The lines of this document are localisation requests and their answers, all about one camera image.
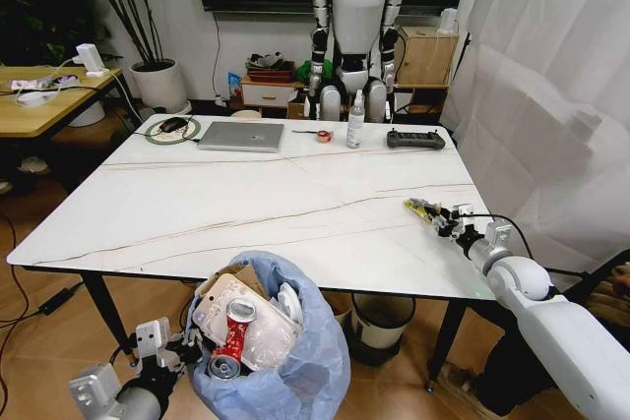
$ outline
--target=table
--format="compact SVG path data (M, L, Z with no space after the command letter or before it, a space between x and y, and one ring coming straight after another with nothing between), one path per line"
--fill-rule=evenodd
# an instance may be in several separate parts
M140 131L166 117L152 116ZM212 121L251 121L195 119L202 131ZM365 124L362 147L351 150L347 123L262 121L285 124L280 152L157 146L132 135L8 262L79 273L128 355L104 274L203 280L239 252L257 249L293 261L321 288L449 299L430 364L434 380L466 301L493 299L461 249L403 206L415 196L485 210L448 134L439 129L447 144L440 151L390 150L389 126ZM333 132L330 143L292 133L320 129Z
M43 78L54 70L55 68L48 66L0 67L0 91L10 90L9 83L14 79ZM28 144L46 160L51 171L64 187L68 190L73 189L75 183L71 183L67 176L55 172L57 156L49 139L112 89L118 89L121 96L124 96L123 90L126 90L131 97L122 71L116 68L111 72L120 83L115 81L110 74L102 78L88 78L86 69L83 67L61 68L58 71L59 75L75 75L79 78L81 86L98 90L62 90L57 96L38 107L22 107L16 103L15 95L0 96L0 146ZM130 110L130 116L136 126L140 125L141 122L133 110Z

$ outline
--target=laptop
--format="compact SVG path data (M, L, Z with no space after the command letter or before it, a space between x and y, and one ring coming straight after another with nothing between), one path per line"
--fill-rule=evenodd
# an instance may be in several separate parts
M199 141L199 150L278 152L282 123L213 122Z

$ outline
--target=trash can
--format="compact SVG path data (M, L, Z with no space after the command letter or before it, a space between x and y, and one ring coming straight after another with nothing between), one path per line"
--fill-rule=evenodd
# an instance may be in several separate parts
M349 386L349 356L342 328L317 286L272 253L244 252L230 265L251 265L271 297L288 283L301 304L302 331L279 366L229 380L208 375L206 350L189 372L195 393L220 419L333 419ZM189 321L194 311L193 303Z
M352 294L351 301L351 316L344 323L349 353L363 364L381 366L399 353L415 299Z
M352 330L372 348L394 346L415 313L413 297L352 294Z

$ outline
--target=wooden floor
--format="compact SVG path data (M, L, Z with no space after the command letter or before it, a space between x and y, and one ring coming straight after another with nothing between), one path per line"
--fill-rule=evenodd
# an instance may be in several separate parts
M89 129L73 130L59 138L64 144L102 148L108 132L117 127L113 117ZM25 196L9 196L0 209L9 216L23 239L65 198L61 186L42 178ZM11 233L0 221L0 257L11 250ZM31 306L37 307L62 287L79 280L76 275L29 272L17 269ZM11 319L22 311L23 302L10 276L8 265L0 265L0 319ZM107 284L126 328L167 315L171 326L191 289L180 282L110 277ZM399 356L380 369L352 362L352 380L338 419L476 419L461 401L439 387L433 395L423 388L426 362L439 329L446 303L418 300L414 320L409 325ZM466 314L449 359L461 366L482 370L485 357L501 330L474 313ZM23 322L7 344L2 372L9 386L9 404L3 419L79 419L81 416L67 392L68 381L79 371L106 362L115 342L99 317L92 299L81 288L77 295L49 317L36 316ZM123 382L132 375L125 358L115 365ZM519 373L514 373L519 382ZM212 413L197 399L188 379L177 385L170 398L166 419L212 419ZM549 390L516 409L514 420L581 418L557 390Z

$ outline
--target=tape roll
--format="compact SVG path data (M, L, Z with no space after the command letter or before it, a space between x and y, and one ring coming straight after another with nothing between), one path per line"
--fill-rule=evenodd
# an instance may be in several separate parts
M317 132L317 141L319 143L327 143L332 138L333 137L331 136L330 132L327 132L326 130L321 130L321 131Z

